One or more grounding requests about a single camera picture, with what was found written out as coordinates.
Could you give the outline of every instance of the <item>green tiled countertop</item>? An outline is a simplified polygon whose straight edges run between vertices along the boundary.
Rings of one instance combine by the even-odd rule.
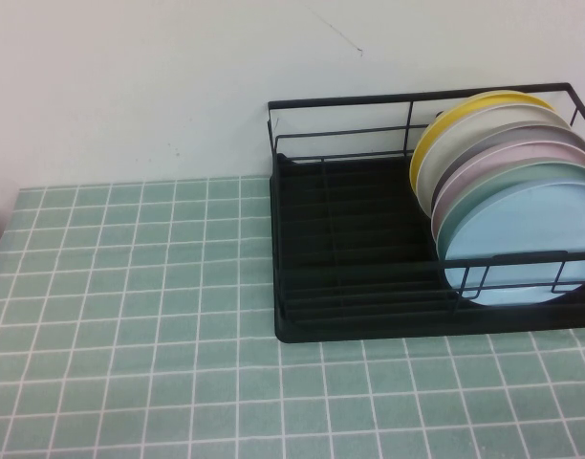
[[[21,191],[0,457],[585,456],[585,329],[288,345],[265,178]]]

